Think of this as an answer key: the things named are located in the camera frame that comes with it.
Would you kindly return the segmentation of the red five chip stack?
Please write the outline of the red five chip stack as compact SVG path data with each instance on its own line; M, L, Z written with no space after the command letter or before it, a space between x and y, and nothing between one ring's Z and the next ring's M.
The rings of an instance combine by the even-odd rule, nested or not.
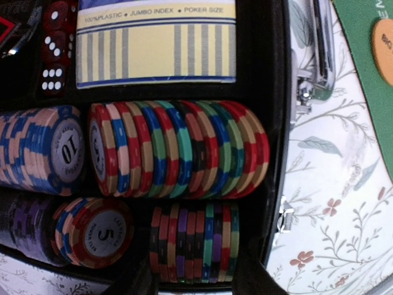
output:
M134 235L130 207L116 198L77 198L63 208L55 246L75 266L101 269L116 263Z

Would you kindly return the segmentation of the orange big blind button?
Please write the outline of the orange big blind button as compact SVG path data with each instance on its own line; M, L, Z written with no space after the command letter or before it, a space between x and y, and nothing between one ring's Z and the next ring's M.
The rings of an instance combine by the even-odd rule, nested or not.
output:
M372 54L380 76L388 85L393 84L392 19L378 20L372 31Z

